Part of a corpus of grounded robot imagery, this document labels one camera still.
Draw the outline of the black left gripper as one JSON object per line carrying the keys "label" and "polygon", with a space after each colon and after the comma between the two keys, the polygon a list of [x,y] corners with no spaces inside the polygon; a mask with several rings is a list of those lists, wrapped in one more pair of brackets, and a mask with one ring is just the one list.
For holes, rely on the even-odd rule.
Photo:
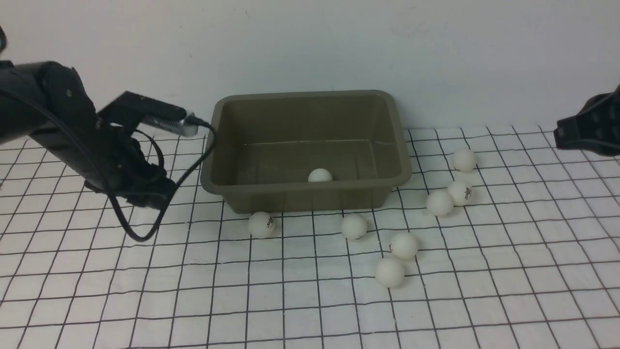
{"label": "black left gripper", "polygon": [[[146,161],[137,140],[99,117],[73,119],[65,125],[89,150],[115,196],[137,207],[164,208],[175,183],[162,166]],[[102,179],[91,162],[60,128],[47,122],[37,130],[37,143],[82,176],[87,188],[103,192]]]}

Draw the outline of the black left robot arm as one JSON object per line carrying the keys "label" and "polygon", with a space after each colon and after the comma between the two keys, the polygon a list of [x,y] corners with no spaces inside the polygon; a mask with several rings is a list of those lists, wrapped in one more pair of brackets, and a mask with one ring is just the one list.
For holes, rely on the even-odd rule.
{"label": "black left robot arm", "polygon": [[13,65],[1,62],[1,88],[18,97],[1,97],[1,141],[22,136],[46,148],[102,193],[103,181],[91,162],[44,112],[64,122],[82,141],[106,176],[113,194],[137,207],[162,210],[175,183],[163,160],[149,163],[132,134],[153,117],[180,120],[182,109],[135,93],[124,92],[97,112],[77,71],[56,62]]}

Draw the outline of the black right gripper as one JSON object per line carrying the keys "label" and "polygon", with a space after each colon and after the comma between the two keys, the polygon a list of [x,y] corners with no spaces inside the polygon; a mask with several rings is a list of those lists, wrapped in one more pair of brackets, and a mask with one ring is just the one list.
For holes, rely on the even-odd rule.
{"label": "black right gripper", "polygon": [[556,148],[582,150],[603,157],[620,154],[620,87],[593,96],[577,115],[557,121]]}

